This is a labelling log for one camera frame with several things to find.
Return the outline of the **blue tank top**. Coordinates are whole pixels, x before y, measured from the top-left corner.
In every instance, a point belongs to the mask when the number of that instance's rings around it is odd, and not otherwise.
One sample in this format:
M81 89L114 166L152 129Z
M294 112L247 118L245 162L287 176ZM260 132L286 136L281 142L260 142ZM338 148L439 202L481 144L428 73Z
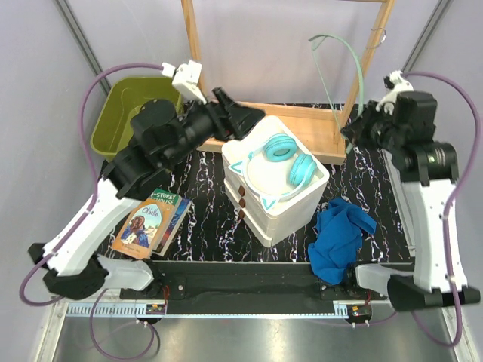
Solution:
M335 198L318 214L316 230L316 241L308 246L312 272L326 284L337 285L356 261L362 234L374 234L377 222L360 206Z

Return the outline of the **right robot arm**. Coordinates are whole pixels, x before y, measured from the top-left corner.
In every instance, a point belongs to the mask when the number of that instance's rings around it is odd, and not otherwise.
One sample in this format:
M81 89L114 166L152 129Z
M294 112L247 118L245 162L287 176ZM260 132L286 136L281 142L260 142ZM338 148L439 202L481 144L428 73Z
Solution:
M349 298L359 299L371 289L387 296L396 311L481 301L460 264L455 215L448 209L460 180L457 153L451 144L433 139L437 106L430 93L406 90L383 102L369 101L341 130L356 147L383 149L392 156L416 242L412 272L358 265L342 282Z

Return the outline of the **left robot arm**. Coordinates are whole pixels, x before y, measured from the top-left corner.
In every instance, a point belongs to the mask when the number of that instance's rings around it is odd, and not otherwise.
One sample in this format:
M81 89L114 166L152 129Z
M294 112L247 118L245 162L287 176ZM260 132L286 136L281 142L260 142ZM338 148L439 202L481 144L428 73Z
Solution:
M222 88L215 101L195 100L183 115L165 99L152 99L131 119L133 136L95 175L92 196L78 219L51 242L34 243L29 255L35 270L57 299L82 300L99 290L136 290L157 297L163 280L147 258L109 259L97 248L119 221L140 206L174 167L210 138L243 140L266 113L234 101Z

